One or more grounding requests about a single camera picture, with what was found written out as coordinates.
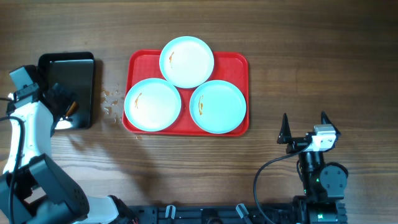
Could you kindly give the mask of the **black water tray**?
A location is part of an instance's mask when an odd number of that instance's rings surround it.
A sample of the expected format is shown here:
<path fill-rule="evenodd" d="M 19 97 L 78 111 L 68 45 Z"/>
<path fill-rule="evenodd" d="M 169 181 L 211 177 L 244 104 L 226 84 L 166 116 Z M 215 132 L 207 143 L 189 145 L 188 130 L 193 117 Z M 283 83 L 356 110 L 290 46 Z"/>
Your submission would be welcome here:
<path fill-rule="evenodd" d="M 92 124 L 95 90 L 95 58 L 90 52 L 43 54 L 38 69 L 49 82 L 75 94 L 73 111 L 56 128 L 86 129 Z"/>

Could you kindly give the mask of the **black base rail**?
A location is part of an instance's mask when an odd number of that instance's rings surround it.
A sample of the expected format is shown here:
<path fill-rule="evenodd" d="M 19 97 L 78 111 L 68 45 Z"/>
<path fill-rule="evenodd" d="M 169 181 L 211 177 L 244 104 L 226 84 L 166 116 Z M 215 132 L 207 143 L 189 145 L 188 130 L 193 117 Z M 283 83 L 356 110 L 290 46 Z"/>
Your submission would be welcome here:
<path fill-rule="evenodd" d="M 132 206 L 137 223 L 151 224 L 207 224 L 207 223 L 331 223 L 347 224 L 345 204 L 274 203 L 256 206 L 240 203 L 235 206 L 179 207 L 168 205 Z"/>

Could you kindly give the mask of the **orange green scrub sponge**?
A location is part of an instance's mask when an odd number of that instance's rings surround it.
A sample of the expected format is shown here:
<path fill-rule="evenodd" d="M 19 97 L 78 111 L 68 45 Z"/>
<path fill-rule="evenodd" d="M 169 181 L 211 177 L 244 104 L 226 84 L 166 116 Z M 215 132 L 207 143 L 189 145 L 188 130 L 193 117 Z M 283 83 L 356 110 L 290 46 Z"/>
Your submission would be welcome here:
<path fill-rule="evenodd" d="M 69 109 L 67 110 L 65 117 L 70 117 L 71 115 L 73 115 L 75 113 L 75 111 L 78 109 L 78 103 L 76 101 L 74 101 Z"/>

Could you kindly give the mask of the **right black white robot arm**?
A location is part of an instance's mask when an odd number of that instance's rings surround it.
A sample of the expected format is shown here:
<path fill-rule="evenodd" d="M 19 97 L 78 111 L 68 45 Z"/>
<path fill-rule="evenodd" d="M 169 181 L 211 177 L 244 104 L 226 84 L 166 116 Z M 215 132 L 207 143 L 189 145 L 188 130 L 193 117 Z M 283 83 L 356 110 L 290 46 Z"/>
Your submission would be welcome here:
<path fill-rule="evenodd" d="M 304 195 L 295 196 L 290 209 L 292 223 L 347 223 L 345 197 L 348 170 L 337 162 L 326 163 L 324 153 L 335 148 L 340 131 L 326 113 L 321 123 L 304 137 L 294 138 L 290 132 L 288 117 L 282 117 L 278 144 L 287 146 L 289 156 L 298 155 L 298 173 Z"/>

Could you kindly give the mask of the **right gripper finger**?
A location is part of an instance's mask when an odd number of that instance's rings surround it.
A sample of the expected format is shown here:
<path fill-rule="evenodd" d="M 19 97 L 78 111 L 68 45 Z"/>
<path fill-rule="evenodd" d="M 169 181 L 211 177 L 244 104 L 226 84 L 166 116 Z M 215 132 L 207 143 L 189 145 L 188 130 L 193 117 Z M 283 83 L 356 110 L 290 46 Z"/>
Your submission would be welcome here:
<path fill-rule="evenodd" d="M 322 111 L 321 113 L 321 123 L 322 124 L 330 124 L 333 126 L 335 132 L 336 132 L 336 136 L 341 136 L 341 132 L 338 130 L 338 128 L 331 122 L 331 120 L 329 119 L 329 117 L 326 115 L 326 113 L 324 111 Z"/>
<path fill-rule="evenodd" d="M 292 134 L 290 132 L 289 120 L 287 114 L 284 113 L 282 117 L 282 126 L 277 138 L 277 144 L 292 143 Z"/>

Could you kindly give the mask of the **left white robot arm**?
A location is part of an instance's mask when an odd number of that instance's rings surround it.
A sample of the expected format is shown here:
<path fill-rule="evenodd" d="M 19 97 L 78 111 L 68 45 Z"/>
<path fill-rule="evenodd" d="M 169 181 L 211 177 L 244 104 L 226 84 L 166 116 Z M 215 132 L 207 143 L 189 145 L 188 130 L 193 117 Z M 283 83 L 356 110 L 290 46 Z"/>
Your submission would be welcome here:
<path fill-rule="evenodd" d="M 34 152 L 44 122 L 30 119 L 24 106 L 8 118 L 19 127 L 14 165 L 1 176 L 1 210 L 10 223 L 138 223 L 122 200 L 87 197 L 48 154 Z"/>

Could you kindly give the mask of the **light blue plate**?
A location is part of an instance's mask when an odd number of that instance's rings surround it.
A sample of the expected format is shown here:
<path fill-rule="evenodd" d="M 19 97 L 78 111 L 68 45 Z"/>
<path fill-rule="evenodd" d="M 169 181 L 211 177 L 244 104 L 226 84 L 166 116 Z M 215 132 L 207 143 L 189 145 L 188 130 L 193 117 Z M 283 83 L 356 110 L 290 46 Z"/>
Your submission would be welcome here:
<path fill-rule="evenodd" d="M 159 68 L 163 77 L 179 88 L 195 88 L 213 73 L 215 57 L 209 46 L 197 37 L 181 36 L 162 49 Z"/>
<path fill-rule="evenodd" d="M 189 101 L 193 122 L 210 134 L 226 134 L 235 130 L 247 115 L 242 91 L 224 80 L 203 83 L 194 90 Z"/>
<path fill-rule="evenodd" d="M 182 109 L 178 90 L 168 81 L 147 78 L 127 92 L 124 114 L 135 128 L 156 132 L 171 126 Z"/>

